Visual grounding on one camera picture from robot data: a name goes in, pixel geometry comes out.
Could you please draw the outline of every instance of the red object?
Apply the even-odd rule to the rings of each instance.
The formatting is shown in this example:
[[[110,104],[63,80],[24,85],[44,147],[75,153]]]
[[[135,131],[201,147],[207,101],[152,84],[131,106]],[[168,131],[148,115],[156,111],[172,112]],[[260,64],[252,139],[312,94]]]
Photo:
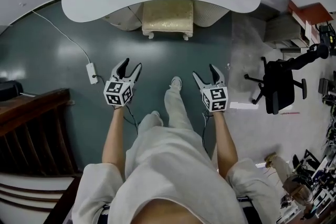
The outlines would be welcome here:
[[[292,0],[289,0],[288,10],[295,12],[304,22],[307,20],[311,25],[316,25],[333,20],[326,8],[321,3],[315,3],[307,7],[299,8]]]

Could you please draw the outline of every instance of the white cable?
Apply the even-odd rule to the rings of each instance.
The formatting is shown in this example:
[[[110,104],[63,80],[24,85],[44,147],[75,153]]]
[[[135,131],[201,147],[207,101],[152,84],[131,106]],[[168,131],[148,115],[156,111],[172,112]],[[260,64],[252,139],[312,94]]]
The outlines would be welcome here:
[[[48,21],[51,23],[52,26],[54,26],[63,36],[65,36],[67,39],[69,39],[72,43],[76,44],[85,54],[86,58],[88,59],[89,63],[91,63],[89,56],[87,55],[87,53],[84,51],[84,49],[76,42],[74,42],[71,38],[69,38],[66,34],[64,34],[61,30],[58,29],[58,27],[56,25],[54,25],[51,21],[49,21],[46,17],[43,17],[41,14],[38,14],[37,12],[33,11],[33,13],[35,13],[37,16],[40,16],[41,18],[43,18],[44,20]]]

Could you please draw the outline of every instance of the white sleeve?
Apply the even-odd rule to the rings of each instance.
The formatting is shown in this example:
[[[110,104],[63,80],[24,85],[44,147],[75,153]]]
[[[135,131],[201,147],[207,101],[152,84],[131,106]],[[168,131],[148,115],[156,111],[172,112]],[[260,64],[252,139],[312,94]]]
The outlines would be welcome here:
[[[274,224],[280,217],[280,198],[275,186],[260,172],[251,159],[242,159],[227,173],[226,181],[237,196],[248,196],[262,224]]]
[[[123,184],[113,164],[89,164],[85,167],[72,209],[73,224],[96,224],[102,207],[112,202]]]

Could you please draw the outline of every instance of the gray floor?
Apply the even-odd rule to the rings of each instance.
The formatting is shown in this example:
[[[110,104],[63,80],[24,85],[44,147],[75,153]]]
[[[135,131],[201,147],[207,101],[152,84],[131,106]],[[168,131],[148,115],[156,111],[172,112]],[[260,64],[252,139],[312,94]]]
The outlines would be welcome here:
[[[155,35],[148,40],[140,31],[124,32],[97,20],[74,23],[62,12],[60,4],[41,11],[67,35],[80,43],[96,65],[97,72],[108,79],[111,69],[129,57],[129,70],[143,63],[136,84],[131,109],[140,121],[152,110],[159,110],[167,123],[163,96],[173,76],[183,79],[182,98],[194,129],[200,134],[204,109],[192,78],[197,71],[210,80],[208,64],[223,70],[228,80],[230,102],[249,103],[258,95],[257,83],[246,81],[245,73],[262,78],[260,56],[267,60],[282,58],[262,42],[265,23],[245,15],[229,13],[210,28],[194,29],[194,36],[184,41],[179,35]],[[262,99],[257,110],[228,109],[226,119],[240,158],[262,162],[266,154],[278,151],[286,160],[293,154],[302,156],[305,149],[321,157],[329,123],[329,107],[318,93],[320,77],[330,76],[335,61],[317,60],[299,71],[297,80],[306,78],[308,97],[302,100],[296,89],[291,110],[294,115],[268,115]],[[26,92],[44,93],[56,88],[70,88],[76,104],[67,115],[72,150],[79,167],[100,161],[102,147],[111,121],[112,109],[106,105],[103,84],[91,85],[86,73],[87,60],[78,47],[70,43],[48,22],[29,15],[0,36],[0,78],[19,80]],[[134,126],[126,123],[124,149],[136,137]],[[205,144],[211,153],[215,144],[214,125],[210,121]]]
[[[265,23],[240,14],[233,16],[233,51],[231,58],[228,93],[230,102],[248,103],[259,93],[258,84],[243,79],[248,73],[251,77],[262,79],[263,63],[260,56],[267,60],[283,59],[279,50],[271,49],[262,42]],[[265,99],[258,103],[257,110],[229,109],[226,119],[239,157],[250,157],[256,163],[277,151],[287,161],[293,154],[303,156],[309,149],[321,158],[325,135],[330,120],[330,108],[321,102],[318,93],[319,79],[331,78],[336,70],[335,58],[318,59],[300,70],[293,71],[294,79],[307,81],[308,96],[302,99],[301,89],[295,89],[296,99],[291,110],[300,112],[290,115],[269,115],[266,113]]]
[[[130,71],[139,62],[143,64],[130,105],[138,121],[158,110],[167,123],[164,93],[172,77],[180,76],[181,95],[188,115],[194,129],[202,132],[204,107],[192,71],[210,80],[208,64],[212,63],[228,78],[231,14],[210,28],[195,27],[194,36],[184,41],[181,35],[174,34],[155,34],[155,38],[149,40],[139,30],[124,32],[102,20],[75,23],[66,18],[60,3],[39,13],[82,45],[96,65],[97,73],[105,80],[109,79],[112,67],[124,58],[130,58]],[[67,126],[71,147],[81,168],[100,162],[112,117],[112,108],[103,97],[103,83],[89,83],[86,64],[85,55],[76,45],[35,14],[23,18],[0,36],[0,78],[16,79],[31,93],[71,89],[71,98],[76,104],[69,109]],[[137,134],[133,125],[124,126],[126,150]],[[215,145],[213,124],[209,124],[206,131],[206,147],[211,153]]]

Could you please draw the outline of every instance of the cable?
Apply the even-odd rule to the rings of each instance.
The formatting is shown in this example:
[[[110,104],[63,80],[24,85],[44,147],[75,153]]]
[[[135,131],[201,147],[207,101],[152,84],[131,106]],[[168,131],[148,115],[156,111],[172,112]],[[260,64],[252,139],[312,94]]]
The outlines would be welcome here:
[[[204,128],[203,128],[203,132],[202,132],[202,145],[204,147],[205,152],[208,154],[208,151],[205,148],[204,135],[205,135],[205,129],[206,129],[206,126],[208,124],[209,118],[213,117],[213,115],[209,115],[209,111],[208,110],[203,110],[202,116],[204,118]]]
[[[276,173],[276,171],[273,172],[273,173],[271,173],[271,174],[269,174],[269,175],[267,176],[267,178],[269,178],[272,174],[275,174],[275,173]]]
[[[203,117],[204,117],[204,128],[203,128],[203,133],[202,133],[202,145],[203,145],[203,147],[204,147],[205,152],[208,154],[208,151],[207,151],[206,148],[205,148],[204,134],[205,134],[206,124],[208,123],[209,118],[205,119],[205,115],[204,115],[204,114],[202,114],[202,115],[203,115]]]
[[[138,130],[138,129],[139,129],[139,126],[138,126],[138,123],[137,123],[137,121],[135,120],[135,117],[134,117],[134,115],[132,114],[131,109],[129,108],[129,106],[126,105],[126,107],[127,107],[127,109],[128,109],[128,112],[131,114],[131,116],[132,116],[132,118],[133,118],[134,125],[135,125],[135,128],[136,128],[136,133],[139,134],[139,130]]]
[[[327,25],[331,29],[331,31],[335,32],[334,28],[332,27],[332,25],[329,22],[327,22]]]
[[[52,26],[54,26],[63,36],[65,36],[67,39],[69,39],[72,43],[76,44],[85,54],[86,58],[88,59],[89,63],[91,63],[89,56],[87,55],[87,53],[84,51],[84,49],[76,42],[74,42],[71,38],[69,38],[66,34],[64,34],[61,30],[58,29],[58,27],[56,25],[54,25],[51,21],[49,21],[46,17],[43,17],[41,14],[38,14],[37,12],[33,11],[33,13],[35,13],[37,16],[40,16],[41,18],[43,18],[44,20],[48,21],[51,23]]]
[[[126,120],[129,124],[136,126],[134,122],[131,122],[130,120],[126,119],[125,116],[124,116],[124,120]]]
[[[104,85],[106,85],[105,80],[101,75],[96,75],[96,77],[100,78],[103,81]]]
[[[264,173],[263,173],[263,175],[264,175],[264,174],[266,174],[266,173],[268,173],[268,171],[269,171],[270,169],[271,169],[271,167],[270,167],[270,168],[268,168],[268,170],[267,170],[266,172],[264,172]]]

